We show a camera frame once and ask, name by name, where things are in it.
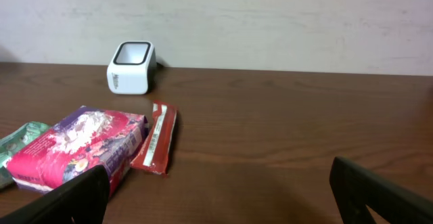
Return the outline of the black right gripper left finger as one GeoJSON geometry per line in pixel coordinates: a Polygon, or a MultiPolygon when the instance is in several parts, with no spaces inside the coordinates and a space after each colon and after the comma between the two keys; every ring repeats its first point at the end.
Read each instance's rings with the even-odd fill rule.
{"type": "Polygon", "coordinates": [[[1,217],[6,224],[102,223],[110,182],[102,165],[53,189],[30,204],[1,217]]]}

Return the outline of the purple red snack bag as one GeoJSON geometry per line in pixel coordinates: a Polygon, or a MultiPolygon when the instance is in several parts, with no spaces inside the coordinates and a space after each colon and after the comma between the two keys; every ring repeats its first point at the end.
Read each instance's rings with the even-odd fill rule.
{"type": "Polygon", "coordinates": [[[149,131],[146,116],[81,106],[4,163],[19,187],[47,193],[102,165],[113,194],[149,131]]]}

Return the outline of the red orange snack bar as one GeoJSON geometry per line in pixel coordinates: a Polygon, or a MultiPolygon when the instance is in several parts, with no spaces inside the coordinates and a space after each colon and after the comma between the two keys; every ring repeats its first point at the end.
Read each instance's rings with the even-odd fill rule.
{"type": "Polygon", "coordinates": [[[170,159],[170,145],[177,120],[177,108],[155,101],[153,104],[153,126],[138,154],[130,163],[133,169],[157,175],[166,175],[170,159]]]}

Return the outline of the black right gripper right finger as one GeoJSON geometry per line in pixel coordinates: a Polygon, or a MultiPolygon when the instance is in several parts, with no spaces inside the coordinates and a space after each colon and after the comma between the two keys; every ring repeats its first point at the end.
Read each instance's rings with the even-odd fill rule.
{"type": "Polygon", "coordinates": [[[329,175],[343,223],[374,223],[369,209],[389,223],[432,223],[432,202],[337,156],[329,175]]]}

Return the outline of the mint green snack packet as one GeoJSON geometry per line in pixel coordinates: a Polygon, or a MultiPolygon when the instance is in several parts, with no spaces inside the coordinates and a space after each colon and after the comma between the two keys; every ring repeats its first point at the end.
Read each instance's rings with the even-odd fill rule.
{"type": "Polygon", "coordinates": [[[42,122],[28,122],[19,129],[1,139],[1,189],[11,185],[14,180],[5,167],[5,163],[50,128],[42,122]]]}

